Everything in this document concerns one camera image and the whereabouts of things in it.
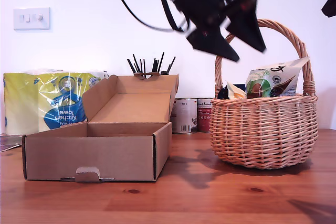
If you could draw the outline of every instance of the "wall switch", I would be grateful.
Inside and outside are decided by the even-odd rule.
[[[50,8],[14,9],[14,30],[49,30]]]

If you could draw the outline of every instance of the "tin can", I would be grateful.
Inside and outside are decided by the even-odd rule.
[[[197,129],[201,132],[209,132],[212,98],[197,99]]]
[[[170,121],[173,133],[191,134],[197,132],[197,99],[175,99]]]

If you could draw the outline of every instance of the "paper towel roll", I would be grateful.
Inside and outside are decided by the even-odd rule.
[[[90,73],[40,74],[38,131],[55,129],[86,119],[81,96],[101,78]]]
[[[24,135],[38,131],[37,85],[26,73],[4,74],[6,133]]]

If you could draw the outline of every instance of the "wooden table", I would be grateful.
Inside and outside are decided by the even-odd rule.
[[[174,135],[156,183],[25,181],[21,149],[1,154],[5,223],[336,223],[336,131],[305,163],[257,170],[222,162],[209,135]]]

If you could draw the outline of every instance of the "wicker basket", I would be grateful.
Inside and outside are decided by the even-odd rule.
[[[260,19],[260,27],[283,34],[300,58],[304,43],[278,22]],[[230,43],[233,35],[226,40]],[[223,87],[222,57],[215,65],[216,97]],[[222,160],[249,168],[277,169],[303,163],[318,137],[315,83],[310,62],[303,67],[303,95],[212,101],[210,122],[213,151]]]

